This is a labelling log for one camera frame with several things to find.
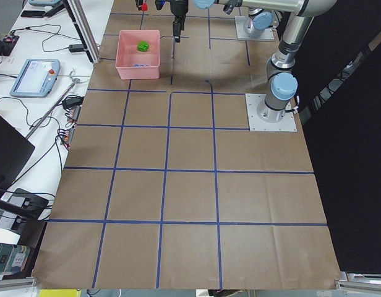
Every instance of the yellow object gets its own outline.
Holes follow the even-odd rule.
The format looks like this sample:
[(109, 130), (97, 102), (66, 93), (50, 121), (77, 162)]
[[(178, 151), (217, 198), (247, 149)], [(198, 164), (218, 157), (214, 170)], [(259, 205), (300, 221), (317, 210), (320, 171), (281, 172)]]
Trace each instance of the yellow object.
[(41, 290), (40, 297), (80, 297), (77, 290)]

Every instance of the pink plastic container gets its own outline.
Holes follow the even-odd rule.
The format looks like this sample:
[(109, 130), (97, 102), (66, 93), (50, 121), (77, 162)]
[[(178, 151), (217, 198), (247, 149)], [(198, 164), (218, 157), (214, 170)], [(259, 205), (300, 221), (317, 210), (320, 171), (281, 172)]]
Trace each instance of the pink plastic container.
[[(149, 44), (146, 52), (137, 50), (140, 41), (146, 41)], [(121, 79), (158, 79), (159, 30), (121, 30), (115, 66)]]

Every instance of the green block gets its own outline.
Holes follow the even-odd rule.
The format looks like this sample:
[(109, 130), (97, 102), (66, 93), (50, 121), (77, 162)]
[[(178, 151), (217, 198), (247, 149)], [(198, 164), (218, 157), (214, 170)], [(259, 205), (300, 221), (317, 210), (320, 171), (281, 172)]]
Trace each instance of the green block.
[(149, 49), (149, 44), (146, 41), (141, 41), (139, 45), (137, 45), (137, 49), (139, 51), (147, 51)]

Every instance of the cardboard surface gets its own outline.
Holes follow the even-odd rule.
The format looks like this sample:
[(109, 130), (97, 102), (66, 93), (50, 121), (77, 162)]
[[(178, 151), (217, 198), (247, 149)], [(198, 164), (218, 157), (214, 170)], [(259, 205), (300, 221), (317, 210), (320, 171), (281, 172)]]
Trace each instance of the cardboard surface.
[[(249, 132), (278, 42), (222, 6), (173, 17), (115, 1), (34, 276), (45, 288), (327, 289), (339, 269), (299, 118)], [(118, 33), (159, 29), (158, 80), (121, 80)]]

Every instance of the mounting plate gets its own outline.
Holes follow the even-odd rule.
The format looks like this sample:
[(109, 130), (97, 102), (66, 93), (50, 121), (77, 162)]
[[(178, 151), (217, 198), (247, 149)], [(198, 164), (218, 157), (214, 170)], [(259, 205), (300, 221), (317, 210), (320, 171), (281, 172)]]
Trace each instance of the mounting plate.
[(248, 17), (234, 17), (238, 40), (275, 41), (275, 36), (271, 28), (267, 28), (262, 32), (256, 31), (255, 34), (247, 33), (244, 30), (244, 23), (247, 19)]
[(265, 99), (266, 94), (246, 94), (247, 114), (250, 131), (262, 132), (297, 132), (294, 114), (285, 113), (278, 123), (268, 123), (257, 114), (258, 104)]

